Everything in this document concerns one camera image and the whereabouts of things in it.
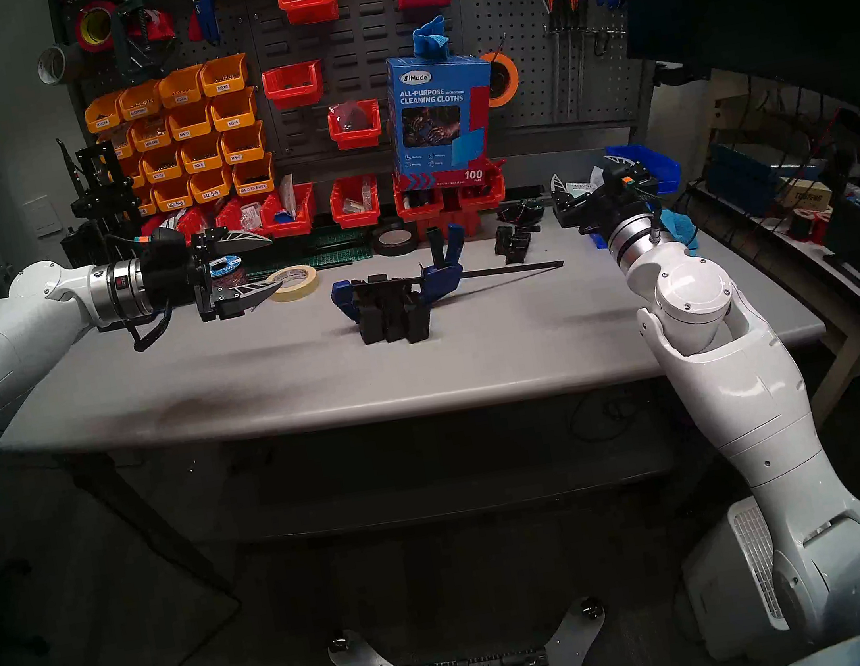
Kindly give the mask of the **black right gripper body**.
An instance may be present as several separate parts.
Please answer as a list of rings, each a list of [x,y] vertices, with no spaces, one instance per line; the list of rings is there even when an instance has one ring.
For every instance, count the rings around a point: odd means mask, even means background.
[[[629,180],[603,184],[586,197],[584,208],[586,221],[577,227],[578,233],[605,236],[614,234],[623,221],[650,214],[658,206],[655,193]]]

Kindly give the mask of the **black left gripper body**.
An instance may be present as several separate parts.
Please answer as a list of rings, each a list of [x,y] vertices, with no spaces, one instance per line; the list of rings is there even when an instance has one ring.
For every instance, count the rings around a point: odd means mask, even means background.
[[[216,319],[212,312],[213,279],[206,257],[203,233],[152,239],[140,257],[146,296],[155,310],[178,305],[193,296],[202,321]]]

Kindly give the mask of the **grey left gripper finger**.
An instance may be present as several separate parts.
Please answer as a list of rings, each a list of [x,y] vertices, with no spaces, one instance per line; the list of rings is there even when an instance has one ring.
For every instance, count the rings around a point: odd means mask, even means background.
[[[221,321],[240,317],[259,307],[282,287],[282,280],[219,287],[213,295],[212,312]]]
[[[203,240],[208,260],[229,255],[244,255],[273,245],[273,240],[265,235],[241,229],[231,231],[224,228],[206,231],[203,233]]]

